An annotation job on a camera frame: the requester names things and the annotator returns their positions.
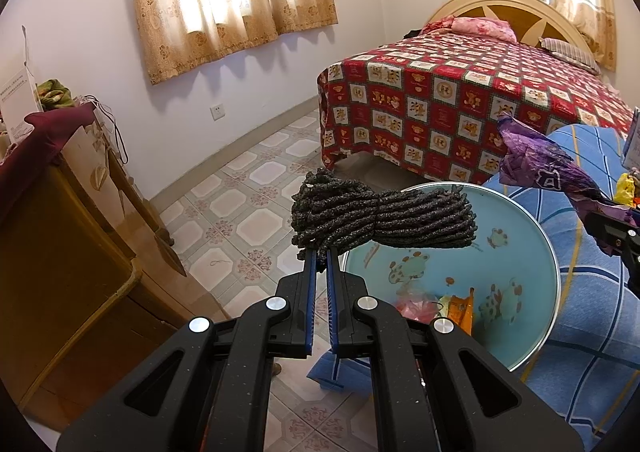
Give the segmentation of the cream wooden headboard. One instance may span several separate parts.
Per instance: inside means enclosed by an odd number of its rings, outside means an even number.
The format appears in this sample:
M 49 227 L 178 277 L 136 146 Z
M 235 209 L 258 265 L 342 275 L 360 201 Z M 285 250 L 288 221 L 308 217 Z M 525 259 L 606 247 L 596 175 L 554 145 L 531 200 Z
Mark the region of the cream wooden headboard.
M 580 31 L 541 0 L 450 0 L 437 9 L 428 22 L 445 16 L 506 21 L 524 45 L 538 46 L 540 38 L 556 38 L 584 51 L 590 50 Z

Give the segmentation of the yellow plastic bag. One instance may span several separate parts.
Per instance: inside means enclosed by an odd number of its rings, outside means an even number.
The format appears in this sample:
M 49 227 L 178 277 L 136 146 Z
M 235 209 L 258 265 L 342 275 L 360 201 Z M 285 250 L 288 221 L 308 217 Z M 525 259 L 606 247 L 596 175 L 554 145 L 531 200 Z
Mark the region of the yellow plastic bag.
M 613 201 L 631 208 L 639 205 L 639 178 L 633 172 L 624 172 L 616 182 Z

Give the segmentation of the dark knitted scouring cloth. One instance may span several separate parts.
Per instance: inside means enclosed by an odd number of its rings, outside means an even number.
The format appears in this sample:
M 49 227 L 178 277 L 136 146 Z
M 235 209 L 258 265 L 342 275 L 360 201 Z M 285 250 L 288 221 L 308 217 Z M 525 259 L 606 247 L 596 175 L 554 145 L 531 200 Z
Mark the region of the dark knitted scouring cloth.
M 314 250 L 320 257 L 369 242 L 397 248 L 465 248 L 477 231 L 476 215 L 461 186 L 376 192 L 326 169 L 308 172 L 293 195 L 291 227 L 299 253 Z

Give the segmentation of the striped pillow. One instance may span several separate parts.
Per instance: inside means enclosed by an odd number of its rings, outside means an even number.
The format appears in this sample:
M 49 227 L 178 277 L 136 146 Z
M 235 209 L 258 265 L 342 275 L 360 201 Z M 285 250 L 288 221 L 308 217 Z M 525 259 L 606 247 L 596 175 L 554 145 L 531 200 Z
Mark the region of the striped pillow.
M 599 76 L 601 74 L 600 66 L 590 51 L 582 50 L 569 42 L 555 38 L 540 38 L 540 46 L 555 58 L 562 60 L 576 68 L 582 68 L 584 71 Z

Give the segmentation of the red patterned bedspread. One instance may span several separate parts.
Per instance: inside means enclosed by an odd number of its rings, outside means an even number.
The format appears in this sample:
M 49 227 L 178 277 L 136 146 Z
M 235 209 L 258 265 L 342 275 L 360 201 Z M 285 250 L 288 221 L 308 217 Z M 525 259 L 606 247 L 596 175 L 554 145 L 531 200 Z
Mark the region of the red patterned bedspread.
M 367 152 L 427 179 L 477 184 L 506 152 L 503 115 L 542 134 L 571 124 L 626 134 L 632 119 L 600 77 L 547 51 L 450 32 L 333 63 L 318 93 L 325 168 Z

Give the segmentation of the light blue round trash bin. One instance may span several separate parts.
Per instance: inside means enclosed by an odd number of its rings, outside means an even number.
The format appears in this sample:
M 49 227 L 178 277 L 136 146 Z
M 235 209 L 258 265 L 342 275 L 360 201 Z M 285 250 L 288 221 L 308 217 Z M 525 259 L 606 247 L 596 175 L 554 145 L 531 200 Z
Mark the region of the light blue round trash bin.
M 477 225 L 474 242 L 441 250 L 375 242 L 341 259 L 369 293 L 408 318 L 432 316 L 452 298 L 472 297 L 473 337 L 509 370 L 549 337 L 558 316 L 561 278 L 554 250 L 537 220 L 506 195 L 465 184 Z

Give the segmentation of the maroon cloth on cabinet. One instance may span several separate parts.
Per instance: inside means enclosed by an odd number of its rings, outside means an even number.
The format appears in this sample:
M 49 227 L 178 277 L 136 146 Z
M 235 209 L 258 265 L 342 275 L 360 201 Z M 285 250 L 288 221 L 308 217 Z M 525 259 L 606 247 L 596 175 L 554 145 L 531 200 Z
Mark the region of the maroon cloth on cabinet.
M 49 165 L 66 142 L 80 127 L 91 125 L 94 105 L 86 103 L 76 108 L 32 113 L 26 122 L 34 130 L 21 142 L 1 165 L 1 190 L 28 188 Z

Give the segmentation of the pink pillow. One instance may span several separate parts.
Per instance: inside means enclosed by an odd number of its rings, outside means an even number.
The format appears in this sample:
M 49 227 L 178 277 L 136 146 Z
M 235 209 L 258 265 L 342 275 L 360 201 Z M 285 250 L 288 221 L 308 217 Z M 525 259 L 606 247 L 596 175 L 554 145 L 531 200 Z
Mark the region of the pink pillow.
M 493 18 L 470 18 L 469 16 L 445 16 L 442 19 L 428 22 L 421 34 L 434 32 L 453 32 L 457 34 L 489 37 L 516 44 L 518 38 L 511 25 L 503 20 Z

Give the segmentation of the white wall socket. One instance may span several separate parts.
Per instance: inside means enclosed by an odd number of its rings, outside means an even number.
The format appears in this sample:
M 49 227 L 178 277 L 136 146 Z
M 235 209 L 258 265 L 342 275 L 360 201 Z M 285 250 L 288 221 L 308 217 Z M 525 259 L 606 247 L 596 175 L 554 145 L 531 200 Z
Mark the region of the white wall socket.
M 226 111 L 224 110 L 224 106 L 222 104 L 213 105 L 209 108 L 210 114 L 212 114 L 213 120 L 221 120 L 225 115 Z

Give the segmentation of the purple wrapper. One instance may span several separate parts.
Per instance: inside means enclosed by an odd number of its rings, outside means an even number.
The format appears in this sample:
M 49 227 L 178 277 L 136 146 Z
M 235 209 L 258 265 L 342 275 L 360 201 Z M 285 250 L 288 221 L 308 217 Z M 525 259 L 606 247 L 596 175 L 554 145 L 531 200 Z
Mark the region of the purple wrapper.
M 499 180 L 507 186 L 526 186 L 561 192 L 584 222 L 590 212 L 600 212 L 639 227 L 629 207 L 616 204 L 556 142 L 511 116 L 498 121 L 506 155 Z

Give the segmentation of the grey white carton box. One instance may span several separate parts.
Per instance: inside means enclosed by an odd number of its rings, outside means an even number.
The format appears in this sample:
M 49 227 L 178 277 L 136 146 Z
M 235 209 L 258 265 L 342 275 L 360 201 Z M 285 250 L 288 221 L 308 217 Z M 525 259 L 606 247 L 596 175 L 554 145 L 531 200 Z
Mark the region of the grey white carton box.
M 622 165 L 627 169 L 640 167 L 640 108 L 634 110 L 623 148 Z

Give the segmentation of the wooden cabinet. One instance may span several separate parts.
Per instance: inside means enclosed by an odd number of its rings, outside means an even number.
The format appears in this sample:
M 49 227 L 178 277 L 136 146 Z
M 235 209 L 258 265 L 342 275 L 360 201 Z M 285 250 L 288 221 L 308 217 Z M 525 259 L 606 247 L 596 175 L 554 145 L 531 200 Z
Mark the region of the wooden cabinet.
M 194 316 L 227 317 L 97 118 L 1 190 L 1 380 L 23 415 L 65 429 Z

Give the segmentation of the green item on cabinet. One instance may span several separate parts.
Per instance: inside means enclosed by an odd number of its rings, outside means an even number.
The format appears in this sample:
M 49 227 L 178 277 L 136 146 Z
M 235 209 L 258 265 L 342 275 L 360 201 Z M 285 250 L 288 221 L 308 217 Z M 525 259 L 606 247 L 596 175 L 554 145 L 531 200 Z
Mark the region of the green item on cabinet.
M 48 79 L 36 87 L 37 97 L 43 111 L 72 108 L 75 105 L 70 90 L 58 79 Z

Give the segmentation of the blue plaid blanket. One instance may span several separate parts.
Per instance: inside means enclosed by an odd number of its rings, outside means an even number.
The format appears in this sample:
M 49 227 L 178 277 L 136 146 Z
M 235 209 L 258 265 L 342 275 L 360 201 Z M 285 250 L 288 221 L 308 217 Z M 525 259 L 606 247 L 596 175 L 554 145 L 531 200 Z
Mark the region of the blue plaid blanket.
M 623 138 L 612 128 L 572 125 L 550 134 L 608 195 L 623 173 Z M 541 224 L 558 257 L 559 319 L 541 352 L 519 368 L 529 388 L 577 430 L 586 451 L 612 432 L 639 387 L 639 299 L 628 290 L 620 257 L 606 256 L 560 192 L 514 188 L 497 175 L 484 186 L 509 195 Z M 336 360 L 329 351 L 307 377 L 343 394 L 371 394 L 367 360 Z

